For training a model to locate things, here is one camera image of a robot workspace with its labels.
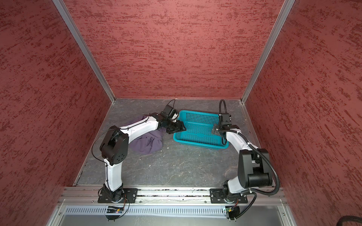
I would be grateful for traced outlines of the purple trousers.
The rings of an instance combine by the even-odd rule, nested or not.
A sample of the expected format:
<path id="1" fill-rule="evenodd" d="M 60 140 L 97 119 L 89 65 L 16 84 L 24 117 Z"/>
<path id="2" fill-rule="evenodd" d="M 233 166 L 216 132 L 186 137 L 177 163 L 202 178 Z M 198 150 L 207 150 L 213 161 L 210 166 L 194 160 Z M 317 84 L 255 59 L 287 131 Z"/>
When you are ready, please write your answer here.
<path id="1" fill-rule="evenodd" d="M 148 155 L 160 151 L 163 147 L 163 136 L 165 131 L 164 128 L 161 128 L 145 133 L 134 139 L 129 144 L 129 147 L 141 155 Z"/>

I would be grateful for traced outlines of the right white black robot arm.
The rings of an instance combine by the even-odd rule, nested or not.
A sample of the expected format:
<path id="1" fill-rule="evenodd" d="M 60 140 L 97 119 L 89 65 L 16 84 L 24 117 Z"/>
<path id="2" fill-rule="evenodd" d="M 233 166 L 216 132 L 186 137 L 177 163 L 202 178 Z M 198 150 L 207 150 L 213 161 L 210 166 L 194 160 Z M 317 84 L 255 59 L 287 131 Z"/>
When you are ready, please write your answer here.
<path id="1" fill-rule="evenodd" d="M 239 155 L 237 176 L 223 185 L 222 192 L 226 202 L 233 203 L 245 193 L 273 185 L 275 174 L 271 169 L 268 151 L 253 145 L 238 126 L 230 123 L 215 124 L 212 133 L 220 136 L 222 141 L 228 141 Z"/>

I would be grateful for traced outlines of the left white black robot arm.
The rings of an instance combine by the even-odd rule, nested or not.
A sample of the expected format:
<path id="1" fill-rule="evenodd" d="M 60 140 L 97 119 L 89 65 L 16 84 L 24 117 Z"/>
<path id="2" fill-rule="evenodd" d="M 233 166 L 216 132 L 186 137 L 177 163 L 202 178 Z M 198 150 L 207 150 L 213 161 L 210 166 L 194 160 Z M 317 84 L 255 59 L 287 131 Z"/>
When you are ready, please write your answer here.
<path id="1" fill-rule="evenodd" d="M 133 124 L 124 127 L 112 126 L 107 130 L 100 145 L 103 158 L 101 161 L 106 169 L 106 180 L 100 194 L 106 202 L 120 203 L 126 199 L 122 182 L 122 164 L 128 155 L 129 144 L 142 135 L 158 129 L 165 129 L 168 134 L 186 131 L 182 121 L 157 113 L 152 113 Z"/>

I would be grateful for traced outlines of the teal plastic basket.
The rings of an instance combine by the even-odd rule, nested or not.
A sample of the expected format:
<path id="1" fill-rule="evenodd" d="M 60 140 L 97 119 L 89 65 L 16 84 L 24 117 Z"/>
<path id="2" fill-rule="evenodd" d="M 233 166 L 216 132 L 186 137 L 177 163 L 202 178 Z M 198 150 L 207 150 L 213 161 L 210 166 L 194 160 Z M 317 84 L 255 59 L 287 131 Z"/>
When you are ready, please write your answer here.
<path id="1" fill-rule="evenodd" d="M 178 120 L 183 122 L 186 130 L 173 135 L 173 140 L 184 145 L 209 149 L 226 149 L 229 142 L 212 133 L 214 125 L 219 122 L 219 115 L 182 110 Z"/>

